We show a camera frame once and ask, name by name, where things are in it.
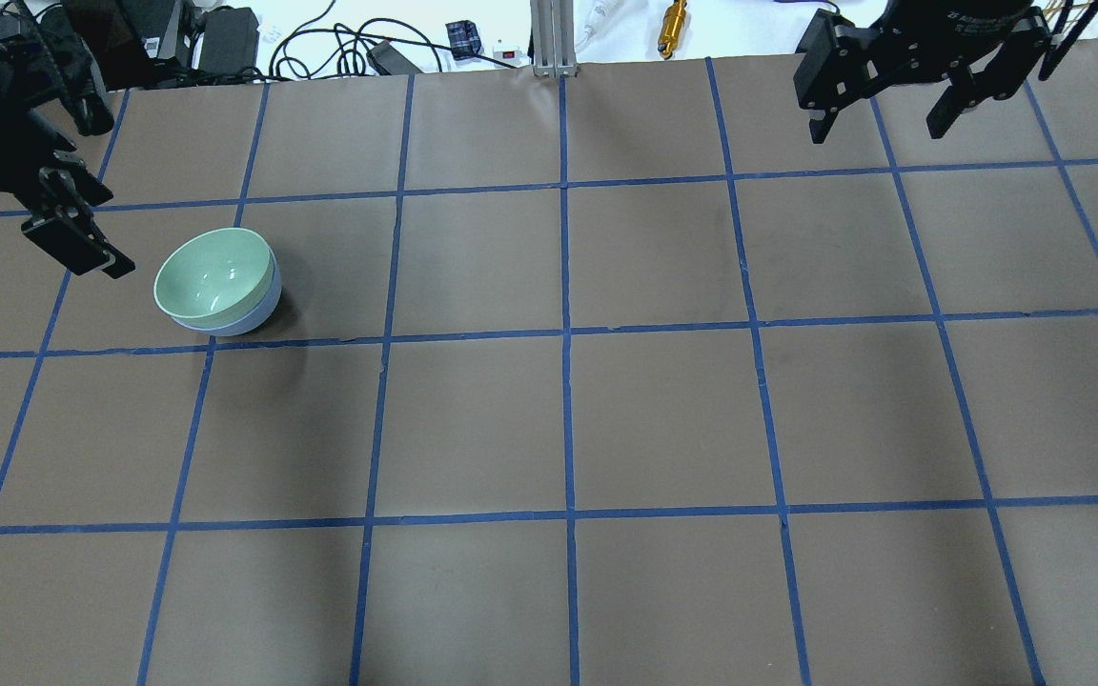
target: black cable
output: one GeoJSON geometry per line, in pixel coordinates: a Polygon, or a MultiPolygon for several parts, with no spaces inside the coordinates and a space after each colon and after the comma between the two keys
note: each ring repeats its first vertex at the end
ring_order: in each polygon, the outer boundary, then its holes
{"type": "Polygon", "coordinates": [[[828,4],[829,8],[832,8],[833,12],[837,13],[837,16],[841,16],[841,8],[840,8],[840,5],[838,5],[837,3],[833,3],[832,0],[774,0],[774,1],[775,1],[775,3],[783,3],[783,4],[824,3],[824,4],[828,4]]]}
{"type": "Polygon", "coordinates": [[[1071,19],[1071,11],[1075,5],[1075,0],[1066,0],[1066,3],[1062,5],[1062,13],[1058,13],[1058,22],[1053,25],[1053,33],[1062,33],[1064,27],[1066,27],[1066,22],[1071,19]]]}
{"type": "MultiPolygon", "coordinates": [[[[392,42],[392,43],[401,43],[401,44],[405,44],[405,45],[419,45],[419,47],[430,47],[430,48],[433,48],[433,50],[436,50],[436,52],[438,52],[438,50],[441,50],[441,52],[445,52],[445,53],[450,53],[451,52],[451,47],[447,47],[446,45],[439,45],[437,43],[430,43],[427,40],[426,40],[426,42],[419,42],[419,40],[393,38],[393,36],[391,36],[391,35],[380,35],[380,34],[362,33],[362,32],[355,33],[352,30],[349,30],[348,26],[344,26],[344,25],[335,26],[335,27],[305,27],[305,30],[298,31],[295,33],[292,33],[291,35],[288,35],[287,38],[283,38],[282,44],[279,44],[278,50],[284,50],[284,48],[287,48],[289,44],[291,44],[296,38],[301,38],[301,36],[313,35],[313,34],[317,34],[317,33],[333,33],[333,34],[348,33],[349,35],[355,36],[355,38],[369,40],[370,42],[376,42],[376,40],[388,40],[388,42],[392,42]]],[[[278,50],[274,50],[274,55],[278,55],[278,50]]],[[[329,56],[329,60],[327,60],[326,64],[322,65],[322,68],[310,70],[310,74],[311,75],[316,75],[317,72],[320,72],[320,70],[324,69],[324,67],[327,67],[328,64],[330,64],[335,58],[339,58],[339,57],[340,57],[340,48],[338,48],[338,50],[335,50],[335,53],[333,53],[329,56]]],[[[486,57],[485,55],[480,55],[479,54],[479,55],[474,55],[474,57],[479,58],[479,60],[491,61],[491,64],[504,67],[505,69],[515,69],[516,68],[514,65],[508,65],[508,64],[506,64],[506,61],[494,60],[494,58],[486,57]]],[[[280,64],[285,64],[287,61],[292,61],[292,64],[299,64],[299,65],[301,65],[302,68],[304,69],[304,75],[309,74],[307,65],[304,64],[304,61],[298,60],[296,57],[283,56],[282,58],[280,58],[280,60],[276,61],[274,67],[270,69],[270,75],[274,76],[274,77],[282,76],[282,74],[280,74],[280,64]]],[[[298,75],[298,74],[295,76],[300,77],[300,78],[335,78],[335,76],[323,76],[323,77],[314,77],[313,76],[313,77],[309,77],[309,76],[301,76],[301,75],[298,75]]],[[[361,76],[361,75],[345,75],[345,74],[343,74],[343,75],[337,75],[337,76],[361,76]]]]}
{"type": "MultiPolygon", "coordinates": [[[[426,43],[427,47],[430,47],[432,45],[430,37],[428,35],[424,34],[422,31],[417,31],[414,26],[408,25],[408,23],[402,22],[400,19],[390,19],[390,18],[367,19],[367,21],[362,22],[362,25],[358,27],[358,34],[366,33],[367,26],[373,25],[373,23],[391,23],[391,25],[405,26],[410,31],[413,31],[415,34],[417,34],[418,38],[422,38],[423,42],[426,43]]],[[[439,74],[444,72],[444,61],[439,60],[438,50],[432,48],[430,53],[432,55],[435,55],[435,65],[439,68],[439,74]]]]}
{"type": "Polygon", "coordinates": [[[36,12],[36,21],[40,22],[40,18],[45,16],[45,12],[53,10],[53,8],[61,8],[61,3],[45,4],[44,8],[40,9],[40,12],[36,12]]]}
{"type": "Polygon", "coordinates": [[[278,53],[280,52],[280,53],[282,53],[283,57],[287,57],[287,45],[291,44],[292,40],[295,38],[296,35],[300,35],[301,31],[306,30],[306,27],[309,27],[309,26],[313,25],[314,23],[316,23],[318,21],[322,21],[322,19],[326,18],[328,15],[328,13],[330,13],[333,11],[333,5],[335,5],[335,4],[336,4],[336,0],[329,0],[328,5],[326,5],[326,8],[324,8],[324,12],[322,12],[320,14],[316,14],[316,18],[310,19],[309,21],[306,21],[304,23],[301,23],[300,26],[295,27],[295,31],[291,32],[291,35],[288,35],[287,38],[282,38],[279,42],[278,46],[273,48],[273,55],[270,56],[270,74],[271,75],[276,75],[276,72],[274,72],[274,64],[276,64],[276,61],[278,61],[278,53]]]}

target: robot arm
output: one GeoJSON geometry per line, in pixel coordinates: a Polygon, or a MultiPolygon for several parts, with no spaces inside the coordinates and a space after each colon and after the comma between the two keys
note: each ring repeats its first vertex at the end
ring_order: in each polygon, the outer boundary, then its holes
{"type": "Polygon", "coordinates": [[[9,8],[0,12],[0,191],[32,213],[25,237],[67,269],[125,277],[134,261],[111,246],[91,213],[112,191],[33,110],[59,99],[79,134],[108,134],[113,116],[96,60],[79,40],[43,32],[22,0],[9,8]]]}
{"type": "Polygon", "coordinates": [[[798,105],[813,114],[811,140],[824,143],[842,109],[885,88],[950,81],[927,116],[929,134],[942,138],[982,101],[1013,97],[1042,58],[1041,81],[1053,74],[1098,12],[1094,0],[1054,45],[1071,5],[1054,31],[1031,0],[890,0],[871,27],[816,11],[798,43],[806,56],[794,75],[798,105]],[[973,72],[973,64],[989,55],[988,65],[973,72]]]}

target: blue tape grid line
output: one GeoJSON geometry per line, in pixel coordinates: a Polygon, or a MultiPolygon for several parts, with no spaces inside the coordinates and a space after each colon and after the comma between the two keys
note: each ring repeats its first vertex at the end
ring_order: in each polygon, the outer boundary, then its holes
{"type": "MultiPolygon", "coordinates": [[[[240,194],[236,199],[235,225],[240,226],[244,216],[244,200],[248,198],[249,183],[253,181],[253,169],[257,165],[257,147],[261,144],[261,126],[265,123],[266,105],[270,102],[270,85],[261,87],[261,99],[257,105],[257,125],[253,130],[253,142],[249,144],[248,165],[244,168],[244,181],[240,182],[240,194]]],[[[155,646],[155,630],[160,621],[160,610],[164,607],[164,592],[167,587],[167,574],[171,564],[171,550],[176,547],[176,536],[179,531],[180,509],[184,505],[184,492],[189,483],[189,470],[192,466],[192,452],[198,442],[198,429],[201,426],[201,409],[205,406],[206,390],[210,386],[210,372],[214,367],[214,349],[217,338],[210,337],[205,347],[205,361],[201,366],[201,381],[198,383],[198,395],[192,403],[192,418],[189,421],[189,436],[186,439],[184,456],[180,460],[180,473],[177,476],[176,493],[171,496],[171,514],[167,524],[167,535],[164,538],[164,554],[160,556],[158,574],[155,581],[155,594],[152,595],[152,610],[147,619],[147,633],[143,639],[143,654],[138,661],[138,681],[136,685],[147,683],[147,674],[152,667],[152,650],[155,646]]]]}
{"type": "MultiPolygon", "coordinates": [[[[1098,495],[1033,495],[1019,498],[995,498],[995,508],[1097,507],[1098,495]]],[[[979,510],[984,499],[957,501],[885,501],[854,503],[799,503],[788,505],[793,516],[838,513],[901,513],[932,510],[979,510]]],[[[776,504],[760,505],[694,505],[680,508],[600,508],[561,510],[511,510],[493,513],[458,513],[444,516],[340,516],[316,518],[245,518],[245,520],[186,520],[179,531],[253,531],[271,529],[361,529],[366,526],[444,526],[452,524],[485,524],[504,521],[607,520],[607,518],[674,518],[693,516],[781,516],[776,504]]],[[[32,524],[0,526],[0,536],[38,536],[61,533],[139,533],[166,532],[170,521],[126,521],[104,524],[32,524]]]]}
{"type": "Polygon", "coordinates": [[[371,435],[371,470],[367,476],[367,518],[362,550],[358,555],[358,599],[354,611],[354,644],[350,652],[350,686],[358,686],[362,673],[362,632],[367,619],[367,589],[371,582],[371,541],[374,535],[376,492],[379,490],[379,448],[383,440],[384,400],[388,396],[389,359],[392,356],[393,312],[396,308],[396,270],[401,265],[401,223],[405,217],[405,177],[408,172],[408,131],[414,117],[414,76],[405,86],[405,116],[401,123],[401,166],[396,173],[396,222],[393,223],[392,261],[388,266],[388,302],[384,306],[383,349],[379,356],[379,387],[376,391],[376,420],[371,435]]]}
{"type": "Polygon", "coordinates": [[[1015,566],[1011,565],[1010,551],[1007,550],[1007,539],[1002,535],[1001,520],[998,518],[998,508],[994,504],[994,488],[989,485],[989,474],[986,472],[985,460],[981,456],[981,442],[977,439],[976,427],[972,424],[972,412],[968,409],[967,396],[964,395],[964,382],[960,379],[960,370],[957,361],[955,361],[955,352],[951,348],[951,339],[949,331],[946,331],[945,316],[943,315],[943,310],[940,305],[940,300],[938,300],[937,291],[934,290],[934,282],[931,278],[931,272],[929,272],[929,267],[927,262],[927,254],[925,254],[922,248],[921,236],[918,234],[918,225],[914,221],[912,209],[909,204],[909,195],[906,192],[906,183],[904,183],[904,178],[901,177],[899,170],[897,169],[897,157],[893,153],[893,140],[888,136],[887,126],[885,126],[884,114],[879,111],[879,102],[875,98],[871,100],[872,113],[875,114],[875,123],[879,130],[879,138],[884,143],[885,155],[888,156],[888,166],[893,169],[892,179],[897,187],[897,196],[900,199],[900,209],[904,213],[904,218],[906,218],[906,225],[909,227],[909,238],[914,246],[914,252],[918,257],[918,268],[921,270],[922,282],[927,285],[927,295],[929,303],[931,303],[932,314],[934,316],[934,326],[938,329],[938,337],[940,337],[940,342],[943,347],[943,357],[946,358],[946,368],[949,368],[949,373],[951,375],[951,385],[955,391],[955,400],[960,406],[960,416],[964,420],[964,434],[966,434],[968,439],[968,448],[972,451],[972,461],[977,470],[977,480],[981,483],[981,495],[985,499],[986,511],[989,516],[990,530],[994,531],[994,542],[998,547],[998,558],[1002,567],[1002,577],[1007,583],[1007,592],[1010,595],[1011,608],[1015,609],[1015,621],[1019,625],[1020,640],[1023,643],[1023,654],[1028,659],[1029,671],[1032,674],[1032,682],[1037,686],[1044,685],[1044,675],[1041,673],[1041,663],[1037,659],[1037,646],[1032,642],[1032,630],[1029,627],[1028,616],[1023,612],[1023,601],[1019,595],[1019,585],[1015,580],[1015,566]]]}
{"type": "MultiPolygon", "coordinates": [[[[1098,317],[1098,307],[1085,310],[1038,310],[1038,312],[997,312],[997,313],[944,313],[945,322],[989,322],[1020,320],[1021,318],[1060,318],[1060,317],[1098,317]]],[[[864,317],[800,317],[785,320],[758,322],[760,328],[802,327],[802,326],[859,326],[877,324],[914,324],[915,322],[933,322],[933,315],[884,315],[864,317]]],[[[606,336],[614,334],[668,334],[680,330],[731,330],[751,326],[749,322],[693,322],[693,324],[647,324],[629,326],[587,326],[572,327],[571,336],[606,336]]],[[[502,338],[554,338],[562,336],[560,328],[527,328],[505,330],[470,330],[452,331],[452,334],[414,334],[393,336],[392,344],[438,344],[445,340],[484,340],[502,338]]],[[[360,338],[301,338],[287,340],[233,340],[217,342],[219,350],[257,350],[273,348],[322,348],[332,346],[379,346],[384,342],[382,336],[360,338]]],[[[60,349],[47,350],[47,358],[88,358],[103,356],[179,356],[184,352],[205,352],[202,346],[171,346],[161,348],[104,348],[100,350],[60,349]]],[[[0,350],[0,359],[35,358],[33,350],[0,350]]]]}
{"type": "MultiPolygon", "coordinates": [[[[101,207],[100,212],[138,212],[138,210],[157,210],[175,207],[197,207],[214,205],[235,205],[236,223],[239,223],[248,204],[267,203],[300,203],[300,201],[316,200],[350,200],[350,199],[396,199],[397,221],[394,227],[393,255],[391,273],[389,273],[389,299],[385,313],[385,330],[383,337],[355,338],[355,339],[311,339],[311,340],[278,340],[278,342],[223,342],[219,344],[211,339],[205,346],[184,346],[171,348],[116,348],[104,350],[49,350],[48,340],[52,338],[56,326],[57,315],[61,308],[61,301],[69,286],[69,273],[66,274],[58,288],[52,316],[47,324],[47,330],[42,340],[40,351],[14,350],[0,351],[0,359],[11,358],[33,358],[33,372],[27,382],[25,398],[22,401],[21,409],[18,413],[16,425],[12,430],[8,451],[3,457],[3,464],[0,468],[0,494],[3,487],[5,474],[10,468],[11,457],[16,447],[19,431],[22,430],[25,420],[27,404],[32,398],[36,379],[40,378],[40,368],[44,359],[52,357],[94,357],[94,356],[161,356],[161,355],[192,355],[192,352],[204,352],[205,364],[202,370],[201,385],[199,386],[198,398],[195,401],[194,416],[191,420],[191,429],[187,442],[187,451],[178,479],[177,494],[173,499],[173,513],[168,522],[109,522],[109,524],[51,524],[51,525],[12,525],[0,526],[0,536],[8,535],[61,535],[61,533],[99,533],[99,532],[158,532],[167,533],[164,556],[161,559],[160,574],[156,582],[156,594],[153,599],[152,616],[148,618],[147,638],[144,643],[143,661],[139,665],[138,683],[147,681],[147,670],[149,652],[154,644],[154,632],[157,626],[158,610],[160,610],[164,585],[166,582],[167,569],[170,564],[171,547],[175,543],[175,536],[178,531],[229,531],[229,530],[260,530],[260,529],[307,529],[307,527],[362,527],[363,550],[362,566],[360,569],[360,592],[358,592],[357,610],[357,633],[355,633],[354,653],[351,660],[350,682],[358,683],[358,673],[361,667],[361,644],[366,608],[366,584],[369,578],[371,535],[376,526],[423,526],[423,525],[448,525],[448,524],[474,524],[492,521],[563,521],[567,522],[567,577],[568,595],[570,596],[570,642],[571,642],[571,681],[576,685],[581,681],[580,675],[580,653],[579,653],[579,605],[576,605],[576,559],[574,548],[574,522],[576,520],[589,520],[590,518],[625,518],[625,517],[677,517],[677,516],[778,516],[782,522],[782,544],[784,544],[784,561],[787,566],[788,592],[791,596],[792,620],[796,629],[796,640],[798,650],[798,661],[800,661],[800,674],[803,682],[810,683],[810,668],[806,659],[806,636],[803,631],[802,611],[798,608],[798,587],[796,575],[794,574],[793,554],[791,552],[788,516],[791,514],[828,514],[828,513],[876,513],[876,511],[919,511],[919,510],[950,510],[950,509],[987,509],[990,521],[994,526],[995,542],[999,548],[999,555],[1002,559],[1004,574],[1008,577],[1008,589],[1011,595],[1011,603],[1015,606],[1016,619],[1018,619],[1021,631],[1021,639],[1024,643],[1024,652],[1029,656],[1029,666],[1032,668],[1033,681],[1043,683],[1040,665],[1037,663],[1034,648],[1031,644],[1031,636],[1028,622],[1023,616],[1022,604],[1019,599],[1019,592],[1015,585],[1015,574],[1010,567],[1010,560],[1001,535],[998,521],[997,508],[1024,508],[1024,507],[1079,507],[1079,505],[1098,505],[1098,495],[1060,495],[1060,496],[1031,496],[1031,498],[994,498],[989,490],[989,482],[985,473],[984,463],[981,461],[979,448],[976,447],[975,429],[972,427],[972,417],[967,413],[966,401],[963,395],[963,386],[960,385],[959,372],[955,368],[954,355],[950,350],[950,340],[946,337],[945,322],[985,322],[985,320],[1007,320],[1008,318],[1029,317],[1077,317],[1098,316],[1098,308],[1086,310],[1046,310],[1046,312],[1002,312],[1002,313],[962,313],[945,314],[938,305],[937,295],[933,292],[931,279],[929,279],[928,268],[925,263],[925,256],[921,250],[920,239],[916,234],[916,226],[912,222],[907,195],[904,192],[901,175],[925,173],[925,172],[957,172],[957,170],[993,170],[993,169],[1028,169],[1028,168],[1055,168],[1062,175],[1072,202],[1079,213],[1080,222],[1084,223],[1088,240],[1093,244],[1095,255],[1098,259],[1098,238],[1095,235],[1093,225],[1082,206],[1079,195],[1073,187],[1071,176],[1067,173],[1067,166],[1097,166],[1097,159],[1065,160],[1060,156],[1058,147],[1051,135],[1049,125],[1044,120],[1041,105],[1037,101],[1031,87],[1026,88],[1029,101],[1037,113],[1046,142],[1053,153],[1053,160],[1046,161],[1024,161],[1024,162],[990,162],[990,164],[966,164],[966,165],[923,165],[923,166],[897,166],[893,156],[890,142],[885,131],[885,123],[882,120],[878,104],[872,101],[872,110],[876,114],[876,121],[882,139],[884,139],[885,151],[888,154],[888,168],[866,168],[866,169],[841,169],[841,170],[786,170],[785,172],[750,172],[735,173],[731,160],[731,150],[727,138],[726,123],[720,103],[718,79],[714,75],[713,61],[707,60],[707,75],[709,75],[712,94],[714,97],[716,117],[719,122],[719,135],[724,147],[724,175],[690,176],[690,177],[662,177],[662,178],[640,178],[640,179],[604,179],[604,181],[568,181],[567,165],[567,83],[559,83],[559,109],[560,109],[560,145],[561,145],[561,175],[557,183],[531,183],[516,185],[489,185],[489,187],[467,187],[467,188],[436,188],[436,190],[405,190],[406,160],[408,159],[408,130],[411,121],[411,109],[413,109],[413,77],[408,81],[406,91],[405,121],[402,127],[401,144],[401,173],[396,191],[367,191],[367,192],[340,192],[340,194],[318,194],[318,195],[289,195],[271,196],[271,199],[248,199],[249,181],[254,165],[257,160],[257,144],[264,123],[267,99],[269,99],[269,87],[262,87],[261,105],[257,114],[257,128],[254,131],[254,140],[249,149],[248,168],[245,170],[245,178],[238,199],[220,199],[204,201],[179,201],[179,203],[148,203],[133,205],[112,205],[101,207]],[[748,265],[743,252],[743,229],[740,224],[740,204],[735,192],[737,181],[748,181],[749,179],[765,178],[802,178],[820,176],[854,176],[854,175],[893,175],[897,184],[898,194],[901,199],[903,212],[906,213],[907,225],[910,227],[915,251],[919,257],[920,269],[923,272],[923,281],[927,282],[928,294],[931,295],[931,314],[914,314],[897,316],[877,317],[813,317],[792,318],[792,320],[760,322],[755,316],[755,305],[753,293],[751,292],[748,277],[748,265]],[[646,326],[624,326],[624,327],[587,327],[572,328],[570,325],[570,300],[568,300],[568,288],[570,288],[570,277],[568,275],[568,195],[570,188],[603,188],[619,185],[648,185],[648,184],[671,184],[671,183],[709,183],[727,182],[728,194],[732,205],[732,223],[736,232],[738,254],[740,254],[741,285],[746,290],[746,304],[749,310],[749,322],[694,322],[694,324],[675,325],[646,325],[646,326]],[[397,250],[400,250],[401,210],[402,200],[410,195],[444,195],[444,194],[469,194],[469,192],[493,192],[493,191],[544,191],[558,188],[561,192],[561,250],[562,250],[562,329],[530,329],[530,330],[489,330],[489,331],[467,331],[467,334],[441,334],[441,335],[415,335],[415,336],[393,336],[392,316],[395,300],[395,277],[397,266],[397,250]],[[818,503],[789,505],[785,501],[784,484],[782,483],[781,464],[776,459],[776,436],[774,424],[772,424],[772,408],[769,398],[769,387],[763,378],[762,347],[760,347],[760,329],[770,327],[788,326],[845,326],[845,325],[873,325],[873,324],[906,324],[906,322],[933,322],[940,329],[944,344],[944,352],[949,357],[953,383],[957,390],[960,408],[964,416],[964,424],[971,442],[973,443],[973,457],[975,457],[978,470],[978,477],[982,482],[982,491],[985,498],[976,501],[922,501],[922,502],[871,502],[871,503],[818,503]],[[740,329],[749,328],[753,334],[754,359],[757,359],[757,370],[760,392],[762,392],[762,408],[765,412],[768,426],[768,439],[770,442],[771,468],[775,477],[775,504],[772,505],[738,505],[738,507],[693,507],[693,508],[643,508],[643,509],[598,509],[579,510],[574,507],[574,452],[572,451],[572,409],[570,394],[570,342],[572,336],[593,336],[608,334],[645,334],[645,331],[674,331],[674,330],[710,330],[710,329],[740,329]],[[506,511],[506,513],[474,513],[474,514],[452,514],[452,516],[374,516],[374,495],[379,477],[379,440],[382,436],[383,423],[383,398],[386,386],[388,358],[393,344],[411,342],[435,342],[435,340],[469,340],[488,338],[525,338],[525,337],[562,337],[562,382],[563,382],[563,437],[567,445],[567,508],[565,510],[550,511],[506,511]],[[316,346],[351,346],[352,344],[379,344],[383,346],[383,364],[380,373],[380,391],[378,398],[378,413],[376,413],[376,427],[373,436],[372,469],[369,481],[369,499],[367,499],[367,514],[362,517],[330,517],[330,518],[305,518],[305,520],[242,520],[242,521],[179,521],[179,508],[183,502],[183,493],[188,480],[189,469],[191,469],[192,448],[194,448],[202,404],[204,404],[206,387],[209,385],[210,370],[213,368],[213,353],[216,349],[260,349],[260,348],[285,348],[285,347],[316,347],[316,346]]],[[[126,105],[130,101],[130,92],[126,92],[122,101],[119,113],[117,125],[113,130],[108,148],[104,153],[104,160],[101,162],[99,177],[104,178],[113,148],[116,147],[117,136],[122,122],[126,116],[126,105]]],[[[25,216],[26,213],[18,210],[0,212],[0,216],[25,216]]]]}
{"type": "Polygon", "coordinates": [[[807,660],[807,638],[803,629],[803,607],[798,603],[798,581],[794,569],[794,547],[791,541],[791,509],[785,496],[785,484],[782,481],[782,463],[776,448],[776,430],[774,425],[774,404],[770,398],[769,381],[765,376],[765,350],[762,347],[762,326],[757,316],[757,300],[753,299],[753,286],[748,274],[748,259],[744,252],[744,228],[740,222],[740,196],[736,192],[736,173],[731,161],[731,142],[727,136],[727,122],[722,113],[722,98],[719,95],[719,80],[714,72],[714,60],[705,58],[706,75],[710,79],[710,95],[714,99],[715,117],[719,123],[719,138],[722,143],[722,161],[726,169],[727,195],[731,203],[731,223],[735,228],[736,254],[740,258],[740,284],[744,290],[744,304],[748,307],[748,329],[753,344],[753,360],[757,368],[757,386],[762,401],[762,417],[765,421],[765,438],[769,445],[770,470],[774,474],[774,501],[778,516],[778,530],[782,539],[782,560],[785,567],[785,586],[791,605],[791,625],[794,628],[794,644],[798,656],[798,676],[803,686],[811,686],[811,664],[807,660]]]}
{"type": "MultiPolygon", "coordinates": [[[[113,148],[117,145],[117,136],[121,134],[122,122],[125,121],[126,106],[130,104],[130,91],[122,97],[121,109],[117,112],[117,121],[113,122],[112,134],[109,136],[109,145],[104,149],[104,160],[100,162],[100,170],[97,173],[97,179],[104,181],[104,173],[109,169],[109,160],[112,156],[113,148]]],[[[40,379],[40,368],[45,363],[45,356],[48,351],[48,342],[54,337],[54,328],[57,326],[57,315],[61,312],[61,301],[66,299],[66,290],[70,285],[70,272],[67,271],[61,274],[61,284],[57,286],[57,295],[54,299],[54,307],[49,310],[48,320],[45,324],[45,334],[40,339],[40,350],[36,351],[36,356],[32,364],[32,373],[27,376],[27,385],[23,392],[23,400],[19,402],[19,412],[16,413],[16,421],[11,427],[11,438],[8,440],[8,447],[3,452],[3,463],[0,464],[0,496],[3,495],[3,485],[5,480],[8,480],[8,472],[11,469],[11,461],[14,458],[14,451],[19,443],[19,434],[23,430],[23,424],[25,424],[25,418],[27,417],[27,408],[32,404],[32,395],[36,390],[36,381],[40,379]]]]}
{"type": "Polygon", "coordinates": [[[1050,151],[1053,153],[1053,161],[1058,166],[1058,175],[1062,175],[1062,183],[1066,187],[1066,192],[1071,194],[1071,201],[1073,206],[1075,206],[1075,212],[1079,213],[1079,222],[1084,227],[1084,232],[1087,234],[1087,241],[1090,243],[1090,248],[1095,252],[1095,259],[1098,260],[1098,235],[1095,235],[1095,227],[1090,223],[1090,218],[1087,216],[1087,210],[1082,204],[1079,200],[1079,192],[1075,190],[1075,184],[1071,179],[1071,172],[1066,169],[1066,161],[1062,157],[1062,151],[1058,150],[1058,144],[1053,138],[1053,132],[1050,130],[1050,122],[1045,121],[1044,112],[1041,109],[1041,101],[1037,100],[1037,93],[1032,90],[1032,83],[1024,83],[1023,90],[1028,92],[1029,103],[1032,103],[1032,112],[1037,113],[1037,122],[1041,125],[1041,132],[1044,134],[1045,143],[1050,144],[1050,151]]]}
{"type": "Polygon", "coordinates": [[[562,454],[565,456],[567,479],[567,608],[570,632],[570,683],[580,686],[582,667],[579,652],[579,546],[574,529],[574,395],[571,392],[571,348],[574,329],[570,320],[570,126],[567,120],[567,78],[558,78],[558,140],[561,164],[561,413],[562,454]]]}
{"type": "MultiPolygon", "coordinates": [[[[915,165],[897,168],[899,173],[959,172],[960,170],[1015,170],[1034,168],[1058,168],[1058,166],[1098,166],[1098,157],[1084,160],[1032,160],[1019,162],[972,162],[959,165],[915,165]]],[[[811,178],[827,176],[862,176],[889,175],[890,168],[853,168],[836,170],[765,170],[765,172],[741,172],[732,175],[736,181],[754,181],[771,178],[811,178]]],[[[713,183],[727,180],[727,175],[675,176],[658,178],[615,178],[591,179],[591,181],[554,181],[544,183],[519,183],[509,185],[470,185],[460,188],[423,188],[422,190],[404,190],[401,194],[413,195],[460,195],[470,192],[514,192],[545,191],[552,188],[612,188],[618,185],[658,185],[671,183],[713,183]]],[[[359,200],[359,199],[395,199],[396,191],[357,191],[357,192],[317,192],[309,195],[273,195],[245,199],[245,205],[262,205],[273,203],[314,203],[323,200],[359,200]]],[[[141,210],[171,210],[180,207],[209,207],[219,205],[236,205],[238,199],[179,200],[171,203],[134,203],[104,205],[97,207],[98,213],[130,213],[141,210]]],[[[0,217],[26,216],[25,210],[0,210],[0,217]]]]}

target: black power supply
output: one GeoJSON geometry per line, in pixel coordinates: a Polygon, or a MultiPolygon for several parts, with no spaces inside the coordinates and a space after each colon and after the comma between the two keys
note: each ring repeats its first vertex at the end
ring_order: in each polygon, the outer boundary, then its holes
{"type": "Polygon", "coordinates": [[[235,75],[257,65],[257,15],[253,10],[214,10],[205,13],[198,69],[208,74],[235,75]]]}
{"type": "Polygon", "coordinates": [[[405,55],[401,55],[391,42],[384,40],[383,43],[376,45],[376,47],[369,48],[367,50],[367,60],[371,63],[371,66],[381,76],[396,76],[396,75],[411,75],[411,74],[422,74],[423,70],[418,69],[413,61],[410,61],[405,55]]]}

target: brass fitting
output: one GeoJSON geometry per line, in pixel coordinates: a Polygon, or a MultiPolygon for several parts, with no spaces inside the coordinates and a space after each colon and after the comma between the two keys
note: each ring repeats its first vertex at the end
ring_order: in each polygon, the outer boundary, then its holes
{"type": "Polygon", "coordinates": [[[684,18],[688,12],[684,11],[684,5],[688,0],[675,0],[663,13],[663,31],[659,32],[659,56],[670,60],[672,53],[675,53],[676,45],[681,44],[681,33],[684,32],[684,18]]]}

